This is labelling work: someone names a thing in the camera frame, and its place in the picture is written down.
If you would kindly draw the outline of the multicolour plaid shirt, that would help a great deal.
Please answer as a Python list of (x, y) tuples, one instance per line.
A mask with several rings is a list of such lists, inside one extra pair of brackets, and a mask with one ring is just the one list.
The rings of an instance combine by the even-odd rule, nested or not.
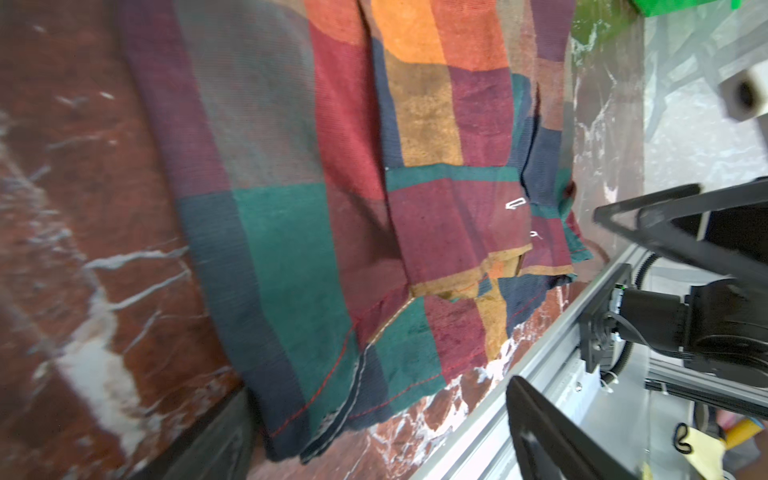
[(122, 43), (267, 457), (487, 365), (588, 260), (572, 1), (125, 1)]

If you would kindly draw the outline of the aluminium front rail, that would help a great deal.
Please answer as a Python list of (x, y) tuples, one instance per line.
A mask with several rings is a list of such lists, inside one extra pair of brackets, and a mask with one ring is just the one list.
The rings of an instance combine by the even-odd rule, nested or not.
[[(767, 393), (685, 369), (645, 347), (636, 348), (616, 386), (588, 373), (578, 350), (576, 316), (619, 267), (636, 266), (645, 250), (630, 246), (590, 283), (509, 372), (526, 378), (619, 463), (655, 479), (691, 479), (694, 470), (671, 445), (675, 424), (691, 419), (687, 392), (722, 400), (753, 417), (767, 415)], [(508, 428), (504, 385), (494, 388), (469, 418), (417, 470), (418, 479), (518, 479)]]

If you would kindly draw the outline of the green plastic basket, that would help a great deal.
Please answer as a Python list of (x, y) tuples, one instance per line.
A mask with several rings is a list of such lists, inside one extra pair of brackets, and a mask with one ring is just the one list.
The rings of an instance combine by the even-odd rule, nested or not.
[(630, 0), (629, 3), (646, 18), (690, 13), (701, 18), (706, 16), (728, 17), (744, 7), (745, 1), (711, 0)]

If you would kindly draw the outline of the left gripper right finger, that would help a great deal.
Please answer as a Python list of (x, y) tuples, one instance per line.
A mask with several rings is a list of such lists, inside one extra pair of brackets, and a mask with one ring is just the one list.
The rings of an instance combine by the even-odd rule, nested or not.
[(514, 376), (508, 382), (506, 408), (524, 480), (630, 480), (636, 477), (525, 378)]

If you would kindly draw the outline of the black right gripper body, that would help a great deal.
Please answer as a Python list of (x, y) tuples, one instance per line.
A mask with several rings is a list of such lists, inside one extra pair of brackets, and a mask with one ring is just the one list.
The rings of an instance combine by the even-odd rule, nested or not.
[(767, 263), (767, 203), (710, 211), (702, 240)]

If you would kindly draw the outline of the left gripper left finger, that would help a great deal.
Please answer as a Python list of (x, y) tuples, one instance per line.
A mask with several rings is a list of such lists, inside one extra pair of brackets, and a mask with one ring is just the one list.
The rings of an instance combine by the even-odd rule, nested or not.
[(133, 479), (245, 479), (255, 445), (257, 414), (240, 387), (182, 433)]

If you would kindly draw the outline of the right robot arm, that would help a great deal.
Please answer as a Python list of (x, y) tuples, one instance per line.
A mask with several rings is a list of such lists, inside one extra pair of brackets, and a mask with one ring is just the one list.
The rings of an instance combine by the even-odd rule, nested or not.
[[(767, 180), (705, 192), (688, 184), (597, 208), (601, 227), (650, 251), (635, 280), (614, 277), (579, 319), (583, 347), (611, 334), (697, 372), (767, 386)], [(646, 290), (659, 258), (717, 275), (685, 297)]]

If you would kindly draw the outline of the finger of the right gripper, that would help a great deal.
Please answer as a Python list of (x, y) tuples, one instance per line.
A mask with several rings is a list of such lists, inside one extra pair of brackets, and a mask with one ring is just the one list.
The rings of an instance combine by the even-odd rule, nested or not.
[(709, 212), (678, 218), (649, 228), (637, 226), (637, 214), (649, 204), (651, 195), (634, 197), (597, 208), (594, 221), (602, 227), (662, 257), (737, 278), (743, 282), (765, 282), (767, 263), (702, 240)]
[(702, 192), (700, 184), (688, 184), (651, 195), (649, 204), (637, 214), (637, 226), (649, 228), (704, 212), (746, 207), (767, 202), (767, 178), (741, 185)]

